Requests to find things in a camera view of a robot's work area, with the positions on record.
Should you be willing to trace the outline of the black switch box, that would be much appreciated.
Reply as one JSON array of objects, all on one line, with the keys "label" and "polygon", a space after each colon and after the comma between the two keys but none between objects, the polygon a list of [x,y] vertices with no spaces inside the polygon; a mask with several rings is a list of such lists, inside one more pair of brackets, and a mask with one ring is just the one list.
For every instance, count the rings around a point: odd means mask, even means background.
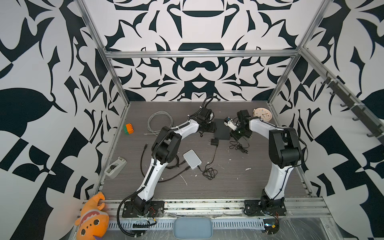
[{"label": "black switch box", "polygon": [[231,129],[225,125],[224,119],[215,119],[214,122],[216,124],[215,139],[229,141],[231,139]]}]

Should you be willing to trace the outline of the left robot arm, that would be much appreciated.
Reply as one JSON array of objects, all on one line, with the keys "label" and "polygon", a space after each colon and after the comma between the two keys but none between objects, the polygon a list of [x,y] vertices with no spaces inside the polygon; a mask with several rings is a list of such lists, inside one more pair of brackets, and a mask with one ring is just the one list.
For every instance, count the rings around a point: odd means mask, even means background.
[{"label": "left robot arm", "polygon": [[159,179],[176,157],[181,141],[197,132],[213,133],[215,115],[211,109],[201,107],[188,120],[176,127],[163,127],[152,146],[151,164],[137,192],[131,197],[136,210],[144,215],[148,212]]}]

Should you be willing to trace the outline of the white network switch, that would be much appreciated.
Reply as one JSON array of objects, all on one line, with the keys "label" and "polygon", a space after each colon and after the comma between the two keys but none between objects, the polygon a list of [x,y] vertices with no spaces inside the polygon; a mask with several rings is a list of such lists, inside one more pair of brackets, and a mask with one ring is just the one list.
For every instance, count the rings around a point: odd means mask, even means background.
[{"label": "white network switch", "polygon": [[189,150],[186,153],[184,153],[183,158],[186,160],[186,162],[189,164],[192,170],[196,169],[202,164],[201,159],[195,153],[194,150]]}]

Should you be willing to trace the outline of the black power adapter with cable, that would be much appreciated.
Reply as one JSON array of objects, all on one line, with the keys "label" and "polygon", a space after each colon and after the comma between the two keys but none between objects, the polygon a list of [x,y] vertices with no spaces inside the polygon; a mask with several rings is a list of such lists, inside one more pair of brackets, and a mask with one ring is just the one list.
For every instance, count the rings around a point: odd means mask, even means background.
[{"label": "black power adapter with cable", "polygon": [[213,155],[213,158],[212,158],[212,160],[210,162],[207,162],[207,164],[205,165],[203,170],[202,170],[202,168],[200,166],[198,166],[198,169],[200,170],[200,172],[202,173],[202,175],[206,179],[211,181],[218,174],[218,171],[216,169],[212,168],[211,165],[213,164],[213,162],[215,160],[215,157],[216,157],[217,149],[218,149],[218,146],[219,146],[219,140],[218,139],[211,139],[210,144],[211,144],[211,146],[216,147],[214,155]]}]

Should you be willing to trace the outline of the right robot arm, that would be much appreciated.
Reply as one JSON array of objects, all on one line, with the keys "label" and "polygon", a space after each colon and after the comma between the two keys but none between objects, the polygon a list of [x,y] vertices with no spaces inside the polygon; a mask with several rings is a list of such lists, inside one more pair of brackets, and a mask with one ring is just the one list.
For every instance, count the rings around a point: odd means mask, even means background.
[{"label": "right robot arm", "polygon": [[304,162],[301,139],[291,127],[273,125],[262,117],[252,117],[247,110],[237,112],[237,121],[227,117],[224,125],[231,129],[231,136],[238,141],[257,133],[269,141],[269,158],[272,169],[266,187],[263,189],[262,207],[281,206],[285,188],[292,170]]}]

